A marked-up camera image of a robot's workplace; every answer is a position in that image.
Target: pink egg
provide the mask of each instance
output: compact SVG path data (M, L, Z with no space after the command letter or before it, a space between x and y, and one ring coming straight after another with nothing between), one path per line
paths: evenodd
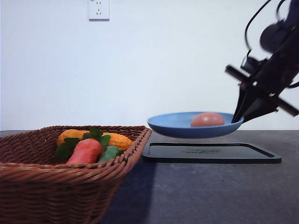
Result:
M191 127L223 125L224 118L214 112L204 112L197 115L191 122Z

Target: black tray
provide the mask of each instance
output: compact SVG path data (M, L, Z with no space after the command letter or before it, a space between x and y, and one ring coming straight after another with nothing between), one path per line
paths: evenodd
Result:
M281 156L247 143L152 142L144 148L146 161L176 163L281 163Z

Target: green leaves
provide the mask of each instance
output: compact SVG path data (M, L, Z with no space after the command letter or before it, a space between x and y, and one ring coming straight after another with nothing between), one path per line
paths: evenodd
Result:
M108 146L103 157L98 161L98 163L114 159L120 154L121 154L121 150L118 147Z
M61 143L56 151L55 156L60 159L68 159L73 154L74 148L80 142L79 138L65 138L64 143Z
M94 127L89 128L89 133L84 133L83 139L96 139L102 146L105 146L108 144L108 142L111 139L111 135L103 135L103 132L99 129L96 129Z

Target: yellow corn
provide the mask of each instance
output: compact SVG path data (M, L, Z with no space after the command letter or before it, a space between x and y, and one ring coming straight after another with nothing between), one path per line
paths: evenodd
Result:
M89 131L80 131L75 129L69 129L62 132L59 137L57 138L57 145L59 146L61 143L64 142L65 138L79 138L82 140L84 133Z
M108 142L107 146L116 146L121 151L124 151L127 150L132 143L131 139L122 134L104 132L103 136L108 134L111 135L111 139Z
M73 137L82 140L84 133L87 132L89 131L80 131L75 129L66 130L62 132L61 135L57 138L57 145L59 146L61 143L63 143L64 138ZM131 139L122 134L104 132L103 136L104 135L111 135L111 139L108 142L107 146L116 146L122 151L127 150L132 143Z

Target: robotic arm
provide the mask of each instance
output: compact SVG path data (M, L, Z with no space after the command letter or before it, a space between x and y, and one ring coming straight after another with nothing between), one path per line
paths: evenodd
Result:
M272 56L270 59L257 61L247 55L241 69L249 73L249 76L231 65L226 67L228 74L241 81L232 123L239 121L241 117L246 122L275 112L278 107L293 116L299 114L298 109L279 97L285 88L299 86L299 82L292 84L299 73L299 0L291 0L287 18L268 26L260 37L260 43Z

